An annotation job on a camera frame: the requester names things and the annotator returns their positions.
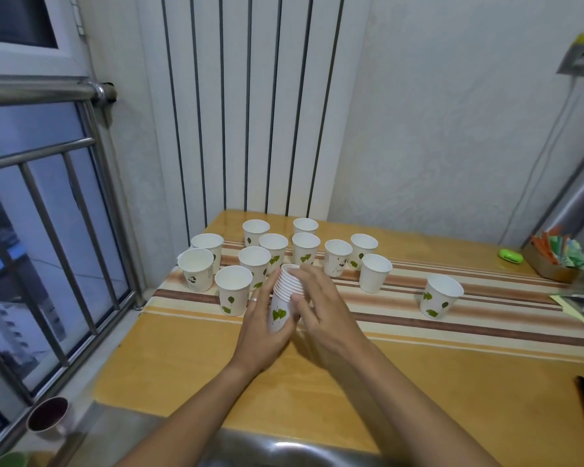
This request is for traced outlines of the cluster of white paper cups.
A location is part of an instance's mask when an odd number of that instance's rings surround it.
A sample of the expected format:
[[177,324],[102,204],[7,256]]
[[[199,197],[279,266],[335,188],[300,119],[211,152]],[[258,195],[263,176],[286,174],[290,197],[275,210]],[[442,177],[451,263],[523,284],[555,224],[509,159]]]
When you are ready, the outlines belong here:
[[[155,296],[198,304],[217,305],[228,317],[242,315],[249,298],[266,281],[268,264],[244,266],[238,258],[240,242],[220,242],[214,250],[192,246],[179,255],[179,266],[167,277]],[[395,324],[394,318],[406,310],[410,294],[393,288],[378,293],[365,292],[357,281],[335,279],[335,287],[357,321]]]

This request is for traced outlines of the cardboard box of colourful packets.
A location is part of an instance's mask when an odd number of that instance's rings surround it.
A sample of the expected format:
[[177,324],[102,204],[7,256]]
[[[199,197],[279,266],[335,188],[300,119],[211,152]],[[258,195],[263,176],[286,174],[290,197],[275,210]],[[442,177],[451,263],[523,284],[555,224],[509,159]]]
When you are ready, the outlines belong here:
[[560,225],[531,235],[521,251],[536,273],[548,280],[569,284],[584,271],[582,246]]

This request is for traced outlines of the person's right hand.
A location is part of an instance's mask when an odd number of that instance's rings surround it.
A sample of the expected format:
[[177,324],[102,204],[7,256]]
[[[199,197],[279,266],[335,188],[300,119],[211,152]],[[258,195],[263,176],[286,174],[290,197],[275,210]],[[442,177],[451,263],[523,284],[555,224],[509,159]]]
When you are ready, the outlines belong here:
[[319,267],[309,264],[293,268],[289,273],[301,281],[305,295],[321,293],[321,319],[303,320],[312,337],[351,365],[370,360],[375,347],[359,328],[332,279]]

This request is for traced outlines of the person's left hand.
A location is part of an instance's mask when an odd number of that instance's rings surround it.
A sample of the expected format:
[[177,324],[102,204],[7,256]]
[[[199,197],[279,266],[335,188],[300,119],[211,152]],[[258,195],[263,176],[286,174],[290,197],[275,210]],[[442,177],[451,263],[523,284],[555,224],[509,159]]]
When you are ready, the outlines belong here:
[[[279,277],[277,270],[258,289],[256,301],[249,303],[231,365],[239,368],[249,380],[268,369],[285,347],[272,347],[272,333],[268,330],[267,315],[270,297]],[[289,320],[299,320],[294,316]]]

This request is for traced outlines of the white panel radiator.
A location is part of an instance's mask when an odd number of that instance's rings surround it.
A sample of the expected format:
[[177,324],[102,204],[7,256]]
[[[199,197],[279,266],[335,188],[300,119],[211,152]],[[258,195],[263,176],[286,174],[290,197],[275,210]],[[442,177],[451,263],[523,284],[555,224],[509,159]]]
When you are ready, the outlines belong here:
[[327,219],[372,0],[137,0],[174,235]]

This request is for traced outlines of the person's right forearm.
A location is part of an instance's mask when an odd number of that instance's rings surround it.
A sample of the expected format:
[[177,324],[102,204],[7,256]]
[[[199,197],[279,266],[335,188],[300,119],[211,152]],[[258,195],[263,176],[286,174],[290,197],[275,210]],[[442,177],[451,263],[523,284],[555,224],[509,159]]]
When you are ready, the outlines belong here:
[[355,371],[420,467],[501,467],[365,337],[323,343]]

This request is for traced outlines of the white window frame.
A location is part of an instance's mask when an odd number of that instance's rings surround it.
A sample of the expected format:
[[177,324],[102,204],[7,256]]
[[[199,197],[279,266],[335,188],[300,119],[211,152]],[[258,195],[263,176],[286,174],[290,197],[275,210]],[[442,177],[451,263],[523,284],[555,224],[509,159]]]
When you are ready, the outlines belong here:
[[78,0],[0,0],[0,77],[91,75]]

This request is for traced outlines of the steel handrail pipe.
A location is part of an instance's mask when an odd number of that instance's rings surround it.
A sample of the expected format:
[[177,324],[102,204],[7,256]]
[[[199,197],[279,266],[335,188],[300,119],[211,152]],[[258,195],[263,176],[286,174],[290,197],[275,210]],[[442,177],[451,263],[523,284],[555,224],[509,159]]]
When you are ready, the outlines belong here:
[[91,101],[103,106],[116,102],[117,97],[114,85],[88,79],[0,78],[0,106],[75,101]]

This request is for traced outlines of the yellow paper sheet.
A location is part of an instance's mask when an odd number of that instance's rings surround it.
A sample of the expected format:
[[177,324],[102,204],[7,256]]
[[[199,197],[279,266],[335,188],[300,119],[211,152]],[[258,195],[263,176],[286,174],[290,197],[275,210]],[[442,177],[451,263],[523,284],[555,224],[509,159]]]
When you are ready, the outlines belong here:
[[557,295],[551,295],[550,298],[555,301],[562,308],[562,312],[569,315],[572,318],[579,320],[584,324],[584,314],[578,311],[572,304],[570,304],[567,299]]

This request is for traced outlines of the nested stack of paper cups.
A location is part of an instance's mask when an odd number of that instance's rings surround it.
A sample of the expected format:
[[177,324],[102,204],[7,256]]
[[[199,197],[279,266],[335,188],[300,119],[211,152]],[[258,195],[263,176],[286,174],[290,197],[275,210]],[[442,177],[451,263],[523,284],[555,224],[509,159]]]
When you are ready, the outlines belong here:
[[280,274],[273,288],[267,315],[267,325],[271,333],[281,330],[285,323],[295,316],[296,311],[290,303],[291,297],[294,294],[305,297],[301,281],[289,273],[291,269],[299,268],[299,265],[284,264],[280,268]]

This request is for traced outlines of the dark mug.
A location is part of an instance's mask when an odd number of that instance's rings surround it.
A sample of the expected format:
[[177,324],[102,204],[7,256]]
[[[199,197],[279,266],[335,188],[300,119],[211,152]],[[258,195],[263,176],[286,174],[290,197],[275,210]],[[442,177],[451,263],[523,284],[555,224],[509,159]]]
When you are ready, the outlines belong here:
[[46,441],[58,441],[69,436],[74,425],[71,402],[64,397],[44,400],[31,410],[26,429]]

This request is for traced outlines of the striped table cloth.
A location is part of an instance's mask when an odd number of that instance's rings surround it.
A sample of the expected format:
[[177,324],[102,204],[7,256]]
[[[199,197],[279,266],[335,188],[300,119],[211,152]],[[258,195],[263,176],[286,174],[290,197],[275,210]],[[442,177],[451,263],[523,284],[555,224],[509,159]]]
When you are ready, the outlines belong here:
[[[360,327],[373,339],[506,353],[584,364],[584,323],[551,298],[562,285],[528,274],[392,260],[381,290],[367,293],[359,272],[334,279]],[[444,274],[465,293],[437,318],[422,313],[427,278]]]

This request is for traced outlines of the metal window guard bars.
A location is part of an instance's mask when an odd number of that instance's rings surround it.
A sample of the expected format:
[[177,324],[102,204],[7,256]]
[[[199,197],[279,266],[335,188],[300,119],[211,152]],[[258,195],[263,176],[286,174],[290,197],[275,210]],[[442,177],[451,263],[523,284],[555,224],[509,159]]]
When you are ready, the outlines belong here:
[[28,410],[133,298],[85,112],[0,106],[0,422]]

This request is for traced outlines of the stainless steel sink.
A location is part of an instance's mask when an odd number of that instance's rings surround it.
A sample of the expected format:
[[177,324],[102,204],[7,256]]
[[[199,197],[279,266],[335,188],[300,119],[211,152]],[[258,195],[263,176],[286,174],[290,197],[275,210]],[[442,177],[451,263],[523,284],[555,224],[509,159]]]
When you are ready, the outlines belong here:
[[[112,467],[162,417],[92,403],[48,467]],[[198,467],[413,467],[354,449],[222,428]]]

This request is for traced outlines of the single leaf-print paper cup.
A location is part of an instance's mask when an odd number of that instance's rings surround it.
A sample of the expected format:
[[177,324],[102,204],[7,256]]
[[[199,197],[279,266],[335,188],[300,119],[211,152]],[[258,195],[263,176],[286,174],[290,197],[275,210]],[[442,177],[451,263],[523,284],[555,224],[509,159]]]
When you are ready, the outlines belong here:
[[444,274],[430,274],[420,300],[420,312],[429,319],[442,319],[464,293],[455,279]]

